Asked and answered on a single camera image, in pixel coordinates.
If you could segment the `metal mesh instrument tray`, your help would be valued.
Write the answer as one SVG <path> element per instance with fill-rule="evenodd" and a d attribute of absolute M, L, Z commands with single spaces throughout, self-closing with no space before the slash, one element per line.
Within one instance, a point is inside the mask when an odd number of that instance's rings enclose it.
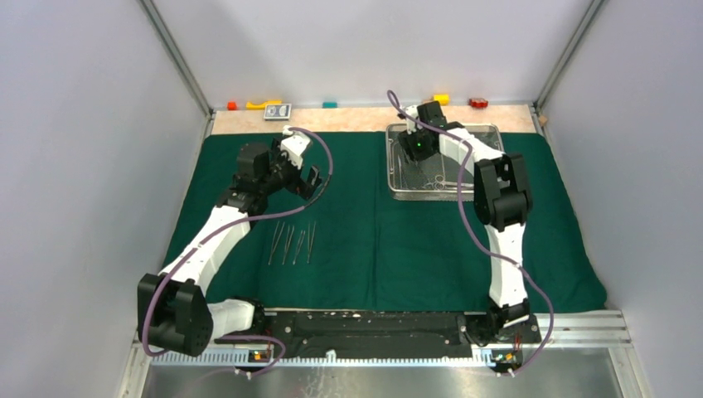
<path fill-rule="evenodd" d="M 494 124 L 465 124 L 468 132 L 477 137 L 487 146 L 504 150 L 500 131 Z M 441 154 L 422 161 L 413 162 L 400 146 L 398 135 L 405 130 L 405 123 L 389 124 L 385 130 L 386 147 L 386 180 L 390 195 L 398 201 L 456 201 L 457 188 L 434 190 L 429 186 L 429 180 L 437 174 L 442 174 L 448 181 L 457 181 L 459 163 Z M 405 189 L 396 188 L 396 156 L 404 155 Z M 465 172 L 463 182 L 473 184 L 473 176 Z M 473 189 L 463 190 L 463 201 L 473 201 Z"/>

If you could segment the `steel tweezers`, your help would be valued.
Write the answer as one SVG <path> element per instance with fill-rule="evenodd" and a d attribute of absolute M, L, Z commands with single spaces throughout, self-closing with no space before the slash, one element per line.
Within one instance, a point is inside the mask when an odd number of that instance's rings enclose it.
<path fill-rule="evenodd" d="M 290 246 L 294 237 L 295 225 L 290 225 L 287 229 L 285 240 L 284 240 L 284 253 L 282 258 L 282 265 L 284 265 L 288 258 L 288 253 L 290 251 Z"/>
<path fill-rule="evenodd" d="M 315 241 L 315 234 L 316 234 L 316 228 L 317 228 L 317 222 L 312 221 L 308 225 L 308 243 L 307 243 L 307 257 L 306 257 L 306 263 L 309 264 L 311 259 L 312 259 L 312 253 L 313 253 L 313 246 L 314 246 L 314 241 Z"/>
<path fill-rule="evenodd" d="M 306 235 L 306 231 L 300 232 L 300 235 L 299 235 L 298 240 L 296 242 L 295 250 L 293 253 L 293 261 L 292 261 L 293 265 L 297 264 L 297 262 L 298 262 L 298 257 L 300 256 L 300 252 L 303 248 L 303 243 L 305 241 L 305 235 Z"/>
<path fill-rule="evenodd" d="M 269 259 L 267 261 L 267 265 L 272 265 L 272 263 L 273 263 L 276 251 L 279 246 L 279 242 L 281 240 L 281 236 L 284 233 L 284 229 L 285 229 L 285 222 L 284 221 L 278 222 L 276 227 L 274 228 L 274 237 L 273 237 L 273 240 L 271 243 L 270 252 L 269 252 Z"/>

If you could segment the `dark green surgical drape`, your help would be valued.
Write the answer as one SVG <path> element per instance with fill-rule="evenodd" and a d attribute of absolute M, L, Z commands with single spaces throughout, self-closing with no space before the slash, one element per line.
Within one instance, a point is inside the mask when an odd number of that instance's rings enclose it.
<path fill-rule="evenodd" d="M 264 306 L 379 311 L 478 311 L 487 308 L 489 258 L 471 241 L 487 240 L 468 206 L 469 225 L 455 201 L 397 201 L 386 180 L 382 132 L 325 133 L 306 161 L 333 163 L 328 189 L 308 209 L 258 223 L 230 252 L 211 282 L 211 303 L 241 297 Z M 504 133 L 511 153 L 525 157 L 534 206 L 526 223 L 525 267 L 536 282 L 531 309 L 577 313 L 604 308 L 607 292 L 584 248 L 579 223 L 548 143 L 534 133 Z M 274 228 L 285 222 L 272 265 Z M 317 222 L 306 263 L 308 225 Z M 287 229 L 295 225 L 282 265 Z M 306 231 L 297 264 L 293 253 Z"/>

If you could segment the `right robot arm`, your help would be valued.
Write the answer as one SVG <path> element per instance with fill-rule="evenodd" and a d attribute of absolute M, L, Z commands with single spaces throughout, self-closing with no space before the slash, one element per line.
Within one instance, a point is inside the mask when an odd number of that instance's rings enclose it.
<path fill-rule="evenodd" d="M 485 252 L 492 267 L 486 329 L 492 339 L 507 342 L 530 316 L 521 272 L 523 237 L 533 207 L 526 160 L 488 146 L 459 122 L 449 122 L 437 101 L 398 107 L 397 112 L 406 123 L 400 145 L 411 160 L 440 154 L 473 177 L 474 211 L 487 232 Z"/>

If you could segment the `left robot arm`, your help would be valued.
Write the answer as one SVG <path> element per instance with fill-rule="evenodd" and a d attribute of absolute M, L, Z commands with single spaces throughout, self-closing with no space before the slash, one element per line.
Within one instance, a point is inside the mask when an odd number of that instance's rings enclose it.
<path fill-rule="evenodd" d="M 206 292 L 230 252 L 259 221 L 289 216 L 267 213 L 269 196 L 287 190 L 311 204 L 321 185 L 318 167 L 302 177 L 309 137 L 248 143 L 237 155 L 232 183 L 181 254 L 157 274 L 138 282 L 138 338 L 152 357 L 165 352 L 199 356 L 206 346 L 235 332 L 245 342 L 264 336 L 263 311 L 253 300 L 226 298 L 208 303 Z"/>

